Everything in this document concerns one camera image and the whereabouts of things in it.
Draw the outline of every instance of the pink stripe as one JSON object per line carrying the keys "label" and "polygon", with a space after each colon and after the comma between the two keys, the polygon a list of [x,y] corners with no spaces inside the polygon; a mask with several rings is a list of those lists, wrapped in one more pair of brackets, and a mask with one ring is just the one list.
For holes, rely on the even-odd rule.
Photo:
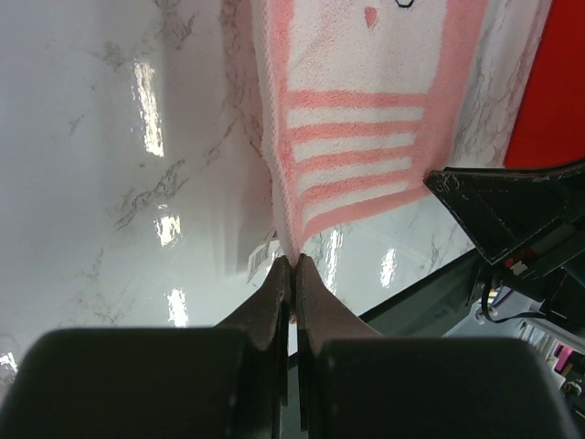
{"label": "pink stripe", "polygon": [[299,258],[299,250],[303,243],[299,240],[303,233],[303,222],[301,221],[301,212],[295,199],[296,192],[296,171],[294,169],[294,156],[291,149],[291,142],[288,136],[288,105],[285,105],[287,96],[287,65],[289,54],[291,52],[291,39],[289,36],[289,28],[294,16],[294,3],[292,0],[263,0],[268,2],[265,7],[268,9],[268,17],[270,19],[269,35],[267,44],[270,45],[270,62],[272,67],[272,74],[276,82],[276,89],[278,97],[275,107],[277,113],[277,134],[276,142],[273,142],[275,150],[275,159],[277,166],[281,167],[282,179],[279,180],[279,188],[281,195],[284,198],[284,206],[287,207],[286,222],[287,229],[291,231],[291,263],[295,265]]}
{"label": "pink stripe", "polygon": [[371,151],[347,151],[345,153],[318,155],[297,163],[299,174],[321,169],[333,169],[343,165],[366,164],[381,160],[408,157],[412,153],[411,146],[392,149],[374,149]]}
{"label": "pink stripe", "polygon": [[291,91],[287,103],[291,108],[381,108],[395,106],[424,106],[424,94],[365,93],[362,91]]}
{"label": "pink stripe", "polygon": [[292,140],[300,144],[313,139],[413,133],[419,124],[420,122],[411,121],[319,123],[293,128],[289,130],[289,133],[291,133]]}
{"label": "pink stripe", "polygon": [[397,194],[373,198],[368,201],[361,201],[350,206],[330,210],[321,215],[317,215],[307,222],[303,230],[302,241],[305,242],[316,233],[328,229],[332,225],[339,224],[339,219],[351,218],[351,220],[361,220],[377,215],[378,213],[405,206],[429,194],[430,192],[426,187],[416,187]]}
{"label": "pink stripe", "polygon": [[353,177],[347,180],[310,187],[301,194],[299,199],[303,205],[313,204],[357,190],[408,181],[411,177],[412,173],[410,170],[394,171],[380,176]]}
{"label": "pink stripe", "polygon": [[[275,103],[278,125],[276,130],[278,133],[275,138],[276,142],[273,143],[273,148],[277,162],[280,158],[279,167],[283,172],[282,179],[284,181],[279,188],[285,199],[285,206],[288,208],[287,224],[291,230],[290,239],[292,245],[290,262],[295,265],[304,241],[312,234],[340,222],[357,220],[394,209],[420,199],[426,193],[426,188],[421,186],[422,178],[431,169],[441,168],[449,158],[452,150],[455,122],[469,77],[469,67],[475,51],[478,32],[482,27],[487,0],[475,0],[473,6],[469,6],[468,0],[448,0],[447,16],[443,23],[441,59],[437,66],[437,75],[429,94],[426,96],[419,95],[416,98],[414,97],[415,95],[369,94],[353,91],[287,92],[286,76],[291,50],[289,29],[293,19],[293,5],[293,0],[274,0],[267,7],[269,8],[271,19],[271,28],[268,35],[270,63],[278,90],[277,102]],[[464,66],[464,68],[453,68],[452,66]],[[425,116],[413,146],[413,169],[409,173],[413,189],[326,212],[309,221],[304,227],[302,208],[308,199],[305,197],[298,199],[294,193],[297,169],[291,149],[291,137],[287,134],[295,134],[295,132],[290,133],[287,127],[288,109],[291,107],[321,108],[330,106],[385,107],[407,104],[422,105],[425,108]],[[339,125],[341,124],[329,123],[316,125],[321,126],[321,128],[306,127],[305,131],[300,131],[297,134],[304,136],[321,135],[322,137],[317,138],[332,138],[331,129],[342,128]],[[350,133],[345,136],[354,135],[356,127],[352,127],[349,130]],[[373,129],[372,126],[368,128],[359,126],[359,128]],[[337,131],[335,137],[337,136],[343,135]],[[300,138],[294,135],[292,139],[300,141]],[[396,182],[396,178],[395,173],[388,182]],[[373,181],[367,181],[366,179],[360,179],[359,181],[350,179],[347,181],[357,183],[358,186],[363,188],[375,184]],[[347,186],[347,182],[343,182],[343,184],[345,184],[344,187],[328,187],[325,193],[315,192],[313,194],[309,193],[309,195],[314,199],[333,197],[335,196],[335,191],[338,195],[343,195],[350,189]],[[355,184],[351,185],[352,190],[360,189],[360,187],[356,187]]]}
{"label": "pink stripe", "polygon": [[411,185],[422,184],[422,179],[432,169],[442,169],[451,156],[455,124],[487,2],[475,0],[470,6],[469,0],[448,0],[437,75],[429,91],[427,107],[414,144],[414,162],[419,169],[419,177],[413,179]]}

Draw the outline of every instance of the cartoon face print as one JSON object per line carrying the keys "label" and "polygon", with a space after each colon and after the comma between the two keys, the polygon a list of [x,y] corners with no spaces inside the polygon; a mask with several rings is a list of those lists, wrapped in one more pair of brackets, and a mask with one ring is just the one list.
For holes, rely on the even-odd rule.
{"label": "cartoon face print", "polygon": [[425,93],[449,0],[295,0],[290,90]]}

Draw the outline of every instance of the glossy floor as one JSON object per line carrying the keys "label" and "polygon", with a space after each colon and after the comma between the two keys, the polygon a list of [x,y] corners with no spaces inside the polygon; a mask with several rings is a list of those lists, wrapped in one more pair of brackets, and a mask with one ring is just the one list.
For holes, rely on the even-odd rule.
{"label": "glossy floor", "polygon": [[[549,4],[490,4],[454,165],[502,163]],[[0,131],[0,380],[52,328],[213,325],[261,282],[249,0],[4,5]],[[306,250],[360,313],[470,247],[427,198]]]}

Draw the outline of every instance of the red surface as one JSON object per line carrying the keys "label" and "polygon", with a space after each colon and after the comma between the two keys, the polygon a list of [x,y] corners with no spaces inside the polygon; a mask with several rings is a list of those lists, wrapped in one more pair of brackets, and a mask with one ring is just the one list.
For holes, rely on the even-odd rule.
{"label": "red surface", "polygon": [[585,157],[585,1],[556,0],[526,86],[505,167]]}

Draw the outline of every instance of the striped towel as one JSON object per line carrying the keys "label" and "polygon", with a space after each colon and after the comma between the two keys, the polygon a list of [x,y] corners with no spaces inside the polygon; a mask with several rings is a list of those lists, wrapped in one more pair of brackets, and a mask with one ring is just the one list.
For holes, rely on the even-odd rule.
{"label": "striped towel", "polygon": [[313,234],[427,195],[448,160],[487,0],[258,0],[275,226]]}

